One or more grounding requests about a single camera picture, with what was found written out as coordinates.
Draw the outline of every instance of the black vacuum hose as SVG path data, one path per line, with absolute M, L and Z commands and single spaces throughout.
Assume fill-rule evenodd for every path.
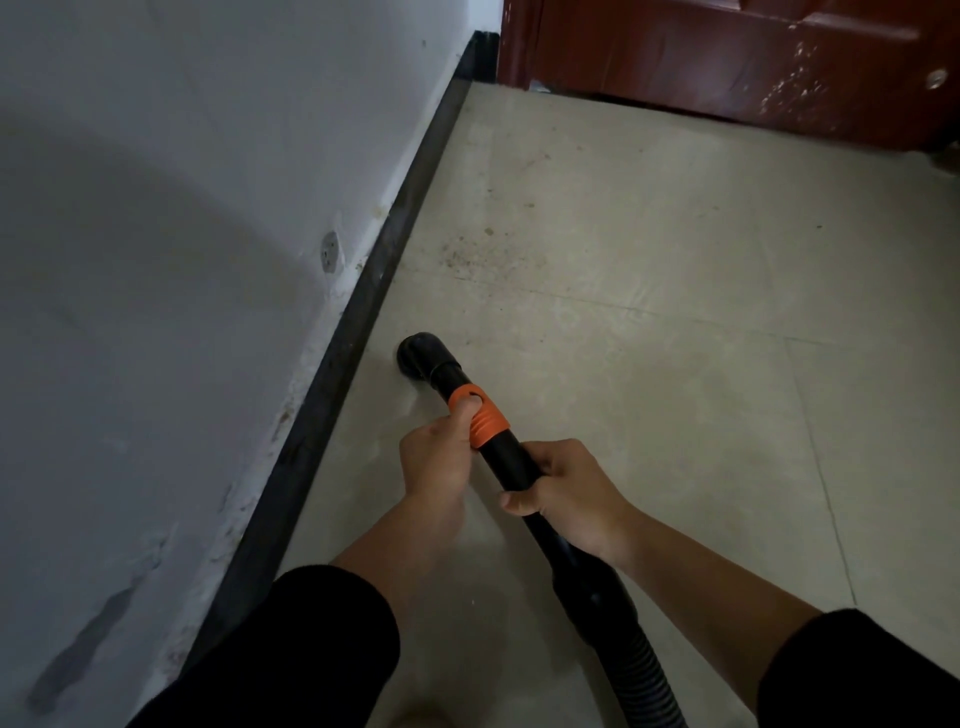
M 396 350 L 400 370 L 429 382 L 444 401 L 454 393 L 471 394 L 474 387 L 443 342 L 431 333 L 418 333 Z M 486 418 L 480 454 L 504 490 L 530 488 L 543 473 L 510 431 L 506 420 L 485 399 L 474 418 Z M 572 546 L 539 513 L 523 519 L 553 570 L 553 591 L 584 641 L 596 650 L 627 724 L 631 728 L 686 726 L 657 655 L 636 621 L 636 607 L 620 577 L 595 556 Z

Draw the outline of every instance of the right hand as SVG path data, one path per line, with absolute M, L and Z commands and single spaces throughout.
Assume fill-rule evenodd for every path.
M 579 440 L 523 443 L 544 475 L 526 491 L 500 494 L 514 516 L 540 513 L 574 546 L 618 566 L 636 509 Z

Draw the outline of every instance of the black sleeve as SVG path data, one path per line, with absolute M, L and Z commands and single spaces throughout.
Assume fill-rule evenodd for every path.
M 955 725 L 960 681 L 855 609 L 812 619 L 760 681 L 760 728 Z
M 263 604 L 130 728 L 360 728 L 399 655 L 394 615 L 373 586 L 336 567 L 302 567 L 283 574 Z

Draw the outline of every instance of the forearm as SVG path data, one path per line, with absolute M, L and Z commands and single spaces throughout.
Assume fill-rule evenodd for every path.
M 774 655 L 820 611 L 636 509 L 617 539 L 614 565 L 756 711 Z
M 373 584 L 402 624 L 417 586 L 456 536 L 462 510 L 459 498 L 406 496 L 331 563 Z

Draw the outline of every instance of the red wooden door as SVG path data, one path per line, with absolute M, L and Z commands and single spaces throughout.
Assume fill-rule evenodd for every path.
M 542 0 L 535 42 L 547 86 L 891 149 L 960 109 L 957 0 Z

